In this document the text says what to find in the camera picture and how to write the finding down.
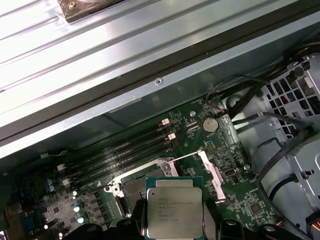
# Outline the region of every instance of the wire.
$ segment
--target wire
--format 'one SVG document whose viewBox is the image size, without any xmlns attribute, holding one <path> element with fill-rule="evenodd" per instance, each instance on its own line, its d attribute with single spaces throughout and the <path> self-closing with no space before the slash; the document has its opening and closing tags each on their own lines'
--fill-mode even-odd
<svg viewBox="0 0 320 240">
<path fill-rule="evenodd" d="M 265 145 L 272 143 L 273 141 L 275 141 L 281 148 L 283 147 L 283 145 L 280 143 L 278 138 L 272 137 L 272 138 L 260 143 L 259 145 L 257 145 L 255 147 L 255 149 L 253 150 L 252 155 L 251 155 L 251 167 L 252 167 L 253 172 L 256 172 L 255 171 L 255 158 L 257 156 L 259 149 Z"/>
<path fill-rule="evenodd" d="M 280 182 L 277 183 L 277 185 L 275 185 L 275 187 L 272 189 L 270 195 L 269 195 L 269 199 L 271 201 L 274 200 L 275 195 L 277 194 L 277 192 L 286 184 L 291 183 L 291 182 L 298 182 L 298 178 L 295 174 L 292 174 L 290 176 L 288 176 L 287 178 L 281 180 Z"/>
<path fill-rule="evenodd" d="M 316 230 L 318 230 L 320 232 L 320 228 L 317 225 L 312 224 L 312 227 L 314 227 Z"/>
<path fill-rule="evenodd" d="M 290 138 L 290 140 L 287 142 L 287 144 L 280 149 L 262 168 L 262 171 L 260 172 L 260 176 L 256 180 L 257 182 L 257 188 L 261 193 L 261 196 L 264 198 L 264 200 L 273 208 L 273 211 L 276 215 L 278 215 L 281 218 L 281 221 L 283 222 L 284 226 L 286 228 L 291 229 L 291 231 L 296 234 L 298 237 L 304 239 L 304 240 L 311 240 L 311 238 L 303 232 L 301 229 L 299 229 L 293 222 L 291 222 L 278 208 L 277 206 L 269 199 L 266 190 L 264 189 L 262 185 L 262 180 L 264 177 L 268 174 L 268 172 L 293 148 L 295 148 L 297 145 L 299 145 L 306 137 L 308 136 L 308 131 L 306 129 L 302 129 L 298 135 L 294 138 Z"/>
<path fill-rule="evenodd" d="M 276 113 L 273 113 L 273 112 L 262 112 L 262 114 L 264 116 L 274 117 L 274 118 L 279 119 L 281 121 L 284 121 L 284 122 L 286 122 L 288 124 L 293 124 L 298 128 L 305 128 L 308 125 L 308 124 L 304 123 L 303 121 L 299 121 L 299 120 L 293 119 L 293 118 L 288 117 L 288 116 L 282 116 L 282 115 L 279 115 L 279 114 L 276 114 Z M 256 113 L 256 114 L 248 116 L 248 117 L 246 117 L 244 119 L 233 121 L 232 123 L 233 123 L 233 125 L 239 125 L 239 124 L 250 122 L 250 121 L 252 121 L 254 119 L 257 119 L 259 117 L 260 117 L 260 115 Z"/>
<path fill-rule="evenodd" d="M 231 79 L 235 79 L 235 78 L 244 78 L 244 79 L 247 79 L 247 80 L 252 80 L 252 81 L 256 81 L 256 82 L 259 82 L 259 83 L 263 83 L 263 84 L 269 84 L 268 81 L 266 80 L 263 80 L 263 79 L 259 79 L 257 77 L 254 77 L 254 76 L 248 76 L 248 75 L 245 75 L 245 74 L 235 74 L 235 75 L 232 75 L 230 77 L 228 77 L 227 79 L 219 82 L 216 86 L 214 86 L 210 92 L 205 96 L 205 103 L 211 107 L 213 107 L 214 109 L 217 109 L 219 110 L 220 112 L 224 112 L 225 110 L 223 110 L 222 108 L 218 107 L 218 106 L 215 106 L 214 104 L 210 103 L 209 102 L 209 97 L 214 94 L 221 86 L 223 86 L 226 82 L 228 82 L 229 80 Z"/>
</svg>

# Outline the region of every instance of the ventilation grille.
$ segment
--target ventilation grille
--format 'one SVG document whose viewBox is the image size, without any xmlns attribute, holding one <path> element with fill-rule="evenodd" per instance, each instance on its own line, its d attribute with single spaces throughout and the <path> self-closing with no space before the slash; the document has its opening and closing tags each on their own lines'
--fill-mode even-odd
<svg viewBox="0 0 320 240">
<path fill-rule="evenodd" d="M 289 116 L 294 119 L 305 119 L 320 115 L 320 101 L 309 84 L 308 77 L 294 80 L 288 72 L 285 78 L 273 80 L 263 90 L 267 101 L 275 114 Z M 292 138 L 295 127 L 292 124 L 279 121 L 288 138 Z"/>
</svg>

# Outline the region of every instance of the ram slot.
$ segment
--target ram slot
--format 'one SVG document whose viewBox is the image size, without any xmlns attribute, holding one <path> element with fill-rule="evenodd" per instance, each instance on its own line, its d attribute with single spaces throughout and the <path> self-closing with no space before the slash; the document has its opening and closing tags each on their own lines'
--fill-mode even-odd
<svg viewBox="0 0 320 240">
<path fill-rule="evenodd" d="M 145 155 L 141 156 L 141 154 L 139 153 L 134 158 L 132 158 L 130 160 L 125 160 L 125 162 L 123 164 L 119 164 L 118 166 L 116 166 L 112 169 L 106 170 L 102 173 L 98 173 L 97 175 L 94 175 L 87 180 L 81 180 L 81 181 L 77 182 L 76 185 L 78 188 L 81 188 L 81 187 L 84 187 L 85 185 L 91 184 L 91 183 L 93 183 L 103 177 L 114 174 L 115 172 L 120 171 L 123 168 L 130 167 L 133 164 L 142 163 L 142 162 L 144 163 L 146 161 L 150 161 L 152 158 L 160 156 L 167 149 L 168 149 L 168 146 L 166 145 L 162 148 L 155 149 L 152 152 L 148 152 L 147 156 L 145 156 Z"/>
<path fill-rule="evenodd" d="M 109 156 L 105 157 L 104 159 L 100 161 L 94 161 L 94 162 L 88 162 L 88 164 L 74 169 L 76 172 L 72 172 L 71 174 L 75 174 L 75 177 L 79 175 L 79 172 L 85 171 L 88 173 L 88 171 L 91 171 L 95 168 L 101 167 L 102 164 L 109 164 L 110 162 L 114 162 L 119 158 L 123 158 L 125 156 L 128 156 L 129 154 L 133 154 L 137 151 L 140 151 L 141 149 L 145 149 L 151 146 L 154 146 L 155 144 L 160 144 L 161 142 L 164 142 L 166 139 L 166 135 L 160 135 L 154 139 L 148 139 L 145 140 L 137 145 L 134 146 L 128 146 L 126 148 L 123 148 L 121 152 L 115 152 L 114 154 L 110 154 Z"/>
<path fill-rule="evenodd" d="M 92 161 L 99 162 L 104 158 L 110 156 L 112 153 L 119 151 L 123 148 L 130 147 L 131 145 L 135 144 L 136 142 L 144 141 L 147 139 L 154 138 L 163 134 L 163 130 L 168 126 L 159 127 L 158 125 L 150 127 L 145 131 L 141 131 L 134 136 L 127 137 L 126 139 L 119 140 L 108 147 L 105 147 L 101 150 L 99 154 L 92 154 L 90 157 L 87 157 L 86 160 L 82 161 L 81 163 L 74 163 L 71 162 L 69 165 L 69 169 L 74 172 L 77 168 L 81 168 L 86 166 L 88 163 L 92 163 Z"/>
<path fill-rule="evenodd" d="M 90 175 L 94 172 L 101 171 L 109 166 L 112 166 L 113 164 L 118 163 L 124 157 L 129 158 L 132 155 L 134 156 L 134 154 L 136 154 L 136 153 L 140 153 L 141 150 L 147 151 L 148 149 L 152 149 L 154 146 L 158 146 L 161 143 L 165 143 L 165 137 L 163 137 L 163 136 L 161 138 L 154 139 L 153 141 L 151 141 L 151 144 L 149 144 L 149 145 L 142 144 L 142 145 L 134 146 L 130 150 L 120 152 L 117 155 L 114 155 L 113 157 L 106 159 L 105 161 L 103 161 L 99 165 L 95 165 L 93 167 L 88 166 L 87 170 L 83 169 L 83 171 L 81 173 L 78 173 L 77 175 L 73 176 L 73 179 L 74 180 L 80 179 L 80 178 L 83 178 L 83 177 Z"/>
</svg>

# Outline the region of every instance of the mounting hole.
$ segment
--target mounting hole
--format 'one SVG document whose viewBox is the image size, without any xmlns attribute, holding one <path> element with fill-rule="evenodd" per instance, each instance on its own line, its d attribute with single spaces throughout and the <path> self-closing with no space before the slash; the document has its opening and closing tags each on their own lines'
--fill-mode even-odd
<svg viewBox="0 0 320 240">
<path fill-rule="evenodd" d="M 164 80 L 162 78 L 158 77 L 154 82 L 156 85 L 161 85 L 164 83 Z"/>
<path fill-rule="evenodd" d="M 95 230 L 97 230 L 96 226 L 90 226 L 86 231 L 87 232 L 94 232 Z"/>
</svg>

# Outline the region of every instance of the capacitor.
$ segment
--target capacitor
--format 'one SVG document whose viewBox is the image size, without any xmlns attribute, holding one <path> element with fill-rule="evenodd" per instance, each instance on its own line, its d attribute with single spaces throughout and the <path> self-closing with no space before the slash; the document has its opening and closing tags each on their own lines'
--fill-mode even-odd
<svg viewBox="0 0 320 240">
<path fill-rule="evenodd" d="M 73 211 L 75 211 L 76 213 L 78 213 L 81 209 L 81 204 L 77 204 L 73 207 Z"/>
<path fill-rule="evenodd" d="M 245 171 L 249 171 L 249 170 L 251 169 L 251 167 L 250 167 L 249 164 L 245 164 L 245 165 L 243 165 L 243 169 L 244 169 Z"/>
<path fill-rule="evenodd" d="M 214 133 L 218 129 L 218 121 L 212 117 L 208 117 L 202 122 L 202 129 L 207 133 Z"/>
<path fill-rule="evenodd" d="M 78 219 L 77 219 L 78 223 L 83 224 L 83 223 L 84 223 L 84 221 L 85 221 L 85 218 L 86 218 L 86 216 L 85 216 L 85 215 L 81 215 L 81 216 L 79 216 L 79 217 L 78 217 Z"/>
<path fill-rule="evenodd" d="M 58 233 L 58 237 L 62 238 L 64 235 L 66 235 L 67 232 L 69 232 L 68 228 L 62 229 L 61 232 Z"/>
<path fill-rule="evenodd" d="M 51 179 L 47 179 L 47 180 L 46 180 L 46 184 L 52 185 L 52 180 L 51 180 Z"/>
<path fill-rule="evenodd" d="M 49 186 L 49 192 L 53 192 L 54 190 L 55 190 L 55 187 L 52 186 L 52 185 L 50 185 L 50 186 Z"/>
</svg>

